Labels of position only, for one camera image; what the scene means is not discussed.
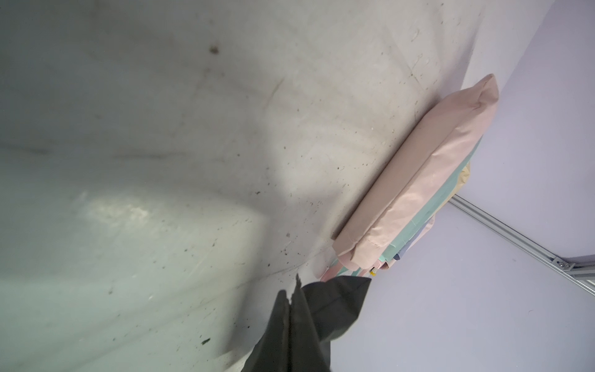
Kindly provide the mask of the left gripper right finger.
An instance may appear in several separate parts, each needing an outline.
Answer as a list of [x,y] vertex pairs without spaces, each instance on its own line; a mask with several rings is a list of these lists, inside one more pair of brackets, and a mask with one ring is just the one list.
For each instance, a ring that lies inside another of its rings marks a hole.
[[291,296],[289,371],[330,371],[298,275]]

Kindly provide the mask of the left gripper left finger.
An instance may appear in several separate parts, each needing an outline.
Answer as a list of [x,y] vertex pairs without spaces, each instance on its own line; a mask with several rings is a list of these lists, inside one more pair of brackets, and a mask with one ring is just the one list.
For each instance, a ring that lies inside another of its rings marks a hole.
[[281,290],[277,293],[267,328],[241,372],[289,371],[290,314],[287,292]]

